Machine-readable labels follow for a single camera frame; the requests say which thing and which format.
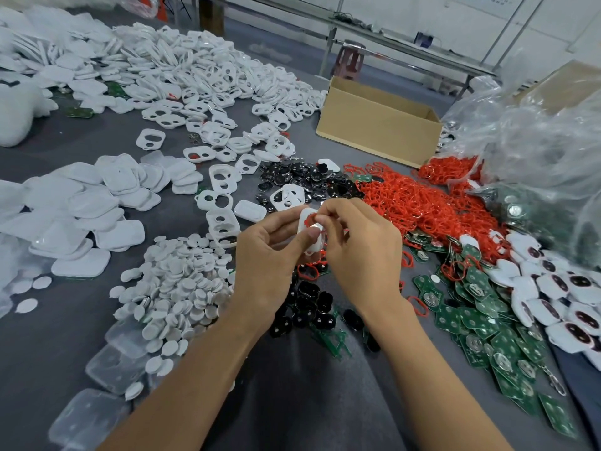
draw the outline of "pile of red rings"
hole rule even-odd
[[[474,158],[432,158],[419,169],[418,176],[432,184],[445,184],[448,180],[465,177],[474,162]],[[390,220],[402,234],[419,228],[445,245],[449,243],[447,236],[458,239],[469,234],[480,244],[486,261],[496,263],[499,258],[508,258],[510,246],[507,241],[491,237],[492,231],[505,236],[506,230],[486,210],[481,199],[465,193],[470,188],[467,182],[452,185],[449,193],[445,193],[428,183],[397,173],[381,162],[368,164],[365,168],[349,164],[344,166],[344,171],[353,175],[372,174],[383,179],[358,181],[357,187],[365,193],[364,201]],[[478,176],[479,171],[472,179],[477,180]]]

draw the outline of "person's right hand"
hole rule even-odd
[[[403,237],[390,221],[358,198],[325,201],[315,221],[327,231],[327,262],[360,313],[400,297]]]

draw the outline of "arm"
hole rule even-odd
[[[295,235],[302,207],[277,212],[238,236],[236,285],[222,316],[99,451],[198,451],[244,359],[284,302],[297,262],[319,229]]]
[[[390,362],[420,448],[511,451],[399,293],[399,231],[358,199],[326,201],[316,221],[327,229],[327,259],[336,279]]]

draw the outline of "floor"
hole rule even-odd
[[[182,28],[193,29],[195,26],[192,24],[192,21],[182,6],[180,5],[179,7],[181,9],[179,14],[180,26]],[[186,4],[186,9],[192,14],[192,7],[190,5]],[[170,21],[173,21],[171,13],[168,11],[167,14]],[[285,63],[291,68],[296,68],[312,75],[316,75],[319,72],[323,50],[317,47],[300,43],[227,17],[225,18],[225,37],[233,41],[239,50],[253,52],[253,54]],[[335,60],[336,55],[333,53],[330,54],[328,57],[328,70],[332,69]],[[359,82],[428,105],[434,109],[439,117],[442,117],[447,112],[454,100],[453,97],[428,90],[418,82],[368,65],[364,65],[361,68]]]

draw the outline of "white wall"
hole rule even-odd
[[[327,34],[327,26],[296,15],[283,13],[277,9],[261,6],[249,0],[230,0],[259,12],[275,15],[281,20],[316,32]],[[337,0],[306,0],[335,8]],[[498,45],[486,62],[494,65],[512,39],[522,28],[523,23],[540,0],[526,0]],[[426,32],[440,39],[445,49],[482,60],[503,29],[507,20],[487,14],[478,9],[454,0],[345,0],[342,11],[360,18],[366,23],[377,22],[382,27],[398,31],[410,37],[417,31]],[[541,79],[569,60],[577,59],[601,67],[601,0],[545,0],[541,8],[515,44],[514,50],[522,48],[529,57],[529,79]],[[272,31],[286,37],[324,48],[325,42],[308,35],[286,29],[277,24],[259,19],[233,9],[229,17],[246,22],[258,28]],[[365,41],[360,37],[338,31],[338,39],[353,39],[376,52],[417,64],[423,68],[462,80],[463,76],[444,68],[416,60],[386,47]],[[367,58],[366,63],[389,72],[403,75],[417,81],[424,76],[389,62]]]

